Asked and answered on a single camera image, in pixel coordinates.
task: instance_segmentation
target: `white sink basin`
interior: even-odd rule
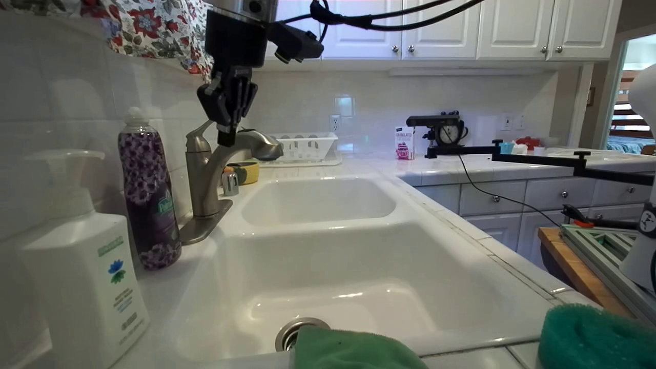
[[[253,193],[242,216],[251,226],[348,220],[390,214],[395,201],[371,178],[279,179]]]
[[[174,326],[174,347],[190,360],[274,353],[276,331],[295,317],[441,349],[537,334],[549,308],[434,224],[280,231],[218,243],[177,313],[184,327]]]

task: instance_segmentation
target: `black cable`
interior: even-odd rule
[[[450,18],[476,4],[479,4],[482,0],[472,0],[472,2],[466,2],[456,8],[450,8],[449,11],[442,11],[439,15],[432,15],[432,18],[427,18],[427,20],[419,20],[419,22],[412,22],[412,24],[392,24],[392,26],[386,26],[386,24],[368,24],[368,26],[360,26],[360,29],[373,29],[373,31],[387,31],[387,33],[397,33],[397,31],[412,31],[412,29],[419,29],[419,26],[428,26],[428,24],[434,24],[434,22],[441,22],[445,18]]]
[[[469,182],[477,193],[484,193],[484,194],[490,194],[490,196],[505,198],[505,201],[508,201],[508,202],[516,202],[516,205],[528,207],[531,211],[543,214],[548,220],[551,220],[555,227],[560,227],[560,224],[557,224],[555,219],[551,219],[548,213],[543,213],[541,208],[537,208],[537,207],[533,207],[533,205],[528,205],[528,202],[522,202],[522,201],[516,201],[516,198],[502,196],[502,194],[496,194],[496,193],[490,193],[490,191],[479,189],[479,186],[472,179],[463,156],[456,156],[456,157],[458,157],[458,162],[460,162],[460,165],[463,165],[463,170],[466,170],[467,182]]]
[[[321,34],[320,34],[320,43],[323,43],[326,34],[327,34],[327,22],[323,22],[323,31],[321,31]]]
[[[304,20],[304,18],[311,18],[311,14],[300,14],[300,15],[293,15],[293,18],[285,18],[285,20],[276,20],[276,22],[282,22],[282,24],[286,24],[286,22],[296,22],[296,20]]]
[[[450,0],[434,0],[434,2],[427,2],[427,4],[413,5],[413,8],[401,8],[401,10],[383,11],[383,14],[368,14],[368,18],[394,18],[394,15],[413,14],[413,11],[419,11],[419,10],[427,10],[427,8],[432,8],[432,5],[441,5],[441,4],[446,4],[446,2],[450,2]]]
[[[371,29],[371,31],[383,31],[383,33],[395,33],[395,31],[412,31],[412,29],[419,29],[427,24],[434,24],[441,22],[445,18],[450,18],[476,4],[479,4],[482,0],[472,0],[466,2],[449,11],[442,11],[439,15],[427,18],[423,22],[412,22],[412,24],[373,24],[374,18],[392,18],[392,15],[400,15],[400,14],[412,14],[418,10],[427,10],[439,4],[445,4],[449,0],[437,0],[437,2],[428,2],[423,5],[413,5],[413,8],[404,8],[404,10],[395,10],[395,11],[382,11],[382,14],[366,14],[366,15],[343,15],[343,14],[333,14],[327,8],[321,8],[321,4],[317,0],[311,0],[311,18],[315,18],[321,24],[348,24],[348,26],[356,26],[356,29]]]

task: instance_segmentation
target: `bottle label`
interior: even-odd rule
[[[125,240],[125,236],[116,236],[98,248],[103,298],[113,315],[109,331],[120,347],[128,347],[136,339],[136,334],[143,331],[148,324],[143,301],[136,289],[137,278],[131,269]]]

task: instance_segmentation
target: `white cabinet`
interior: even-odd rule
[[[482,59],[604,59],[621,0],[486,0]]]
[[[477,229],[490,233],[505,246],[516,250],[521,213],[502,213],[502,214],[484,214],[484,216],[466,216]]]
[[[651,186],[598,179],[594,191],[596,205],[644,202],[649,198]]]
[[[555,0],[551,59],[602,59],[612,51],[621,0]]]
[[[482,182],[477,184],[482,191],[466,184],[460,189],[458,213],[460,214],[484,214],[484,213],[513,213],[521,211],[519,202],[505,201],[502,196],[522,201],[524,198],[524,182]]]
[[[553,0],[484,0],[477,56],[546,59]]]
[[[551,216],[555,224],[563,220],[563,214],[560,211],[548,211],[546,214]],[[541,240],[537,236],[538,227],[553,227],[553,224],[538,213],[524,213],[521,216],[516,253],[531,259],[538,269],[546,269],[546,264],[541,259]]]
[[[526,202],[537,208],[588,207],[593,205],[594,184],[588,178],[531,179]]]
[[[400,10],[401,0],[330,0],[330,10],[347,15]],[[377,24],[397,24],[401,15]],[[323,40],[326,59],[394,59],[401,52],[401,33],[330,26]]]
[[[458,205],[458,186],[418,186],[418,191],[430,196],[434,202],[446,207],[449,211],[456,213]]]
[[[406,8],[427,4],[430,0],[406,0]],[[437,8],[406,15],[406,22],[419,22],[452,10],[467,0],[452,0]],[[482,5],[441,20],[430,26],[401,33],[401,56],[406,59],[474,59],[477,47],[477,15]]]

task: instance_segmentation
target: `double sink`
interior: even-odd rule
[[[307,317],[418,353],[535,337],[548,298],[430,207],[394,178],[261,184],[212,231],[177,311],[177,353],[270,354],[276,339],[290,349],[288,324]]]

